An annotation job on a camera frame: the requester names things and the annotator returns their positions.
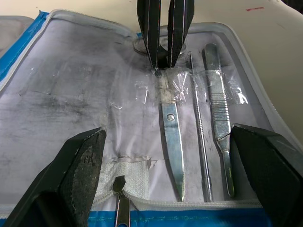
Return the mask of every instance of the white zipper tape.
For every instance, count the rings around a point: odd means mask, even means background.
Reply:
[[[141,199],[132,196],[125,190],[124,195],[129,198],[139,210],[221,210],[262,208],[262,205],[256,199],[218,202],[168,202]]]

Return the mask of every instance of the white table surface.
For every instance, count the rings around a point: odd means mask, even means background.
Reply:
[[[140,31],[136,0],[0,0],[0,15],[35,18],[38,10],[69,9]],[[162,0],[161,24],[169,0]],[[303,144],[303,15],[280,0],[196,0],[193,22],[221,22],[243,43],[263,86]]]

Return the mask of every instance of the zipper pull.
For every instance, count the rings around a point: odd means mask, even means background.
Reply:
[[[125,176],[118,176],[115,178],[115,182],[113,183],[113,190],[114,193],[118,195],[115,227],[118,227],[120,225],[130,227],[129,199],[123,194],[123,188],[125,185]]]

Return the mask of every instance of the tool tip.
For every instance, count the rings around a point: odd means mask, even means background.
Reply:
[[[184,200],[184,184],[183,181],[181,182],[176,182],[176,188],[178,192],[178,196],[181,202]]]

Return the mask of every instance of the blue fabric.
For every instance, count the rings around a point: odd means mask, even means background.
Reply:
[[[26,45],[39,31],[42,24],[46,20],[48,13],[41,12],[33,23],[27,28],[22,36],[6,51],[6,53],[0,58],[0,81],[2,81],[7,75],[10,67],[15,63],[18,56],[24,50]]]
[[[5,219],[0,219],[0,227]],[[114,211],[92,211],[89,227],[114,227]],[[272,227],[263,209],[131,211],[136,227]]]

